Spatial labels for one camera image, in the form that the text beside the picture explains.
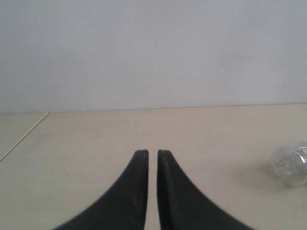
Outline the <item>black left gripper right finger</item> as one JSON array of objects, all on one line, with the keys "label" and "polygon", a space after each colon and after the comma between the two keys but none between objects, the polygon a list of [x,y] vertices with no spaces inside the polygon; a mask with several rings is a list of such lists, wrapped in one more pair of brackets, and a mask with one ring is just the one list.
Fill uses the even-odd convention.
[{"label": "black left gripper right finger", "polygon": [[163,230],[248,230],[208,199],[169,150],[157,155],[157,203]]}]

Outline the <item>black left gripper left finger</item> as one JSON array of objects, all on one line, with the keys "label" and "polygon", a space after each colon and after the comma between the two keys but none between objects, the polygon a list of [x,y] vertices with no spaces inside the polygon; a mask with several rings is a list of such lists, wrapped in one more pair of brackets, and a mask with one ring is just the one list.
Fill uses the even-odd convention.
[{"label": "black left gripper left finger", "polygon": [[115,183],[58,230],[143,230],[148,201],[149,152],[137,150]]}]

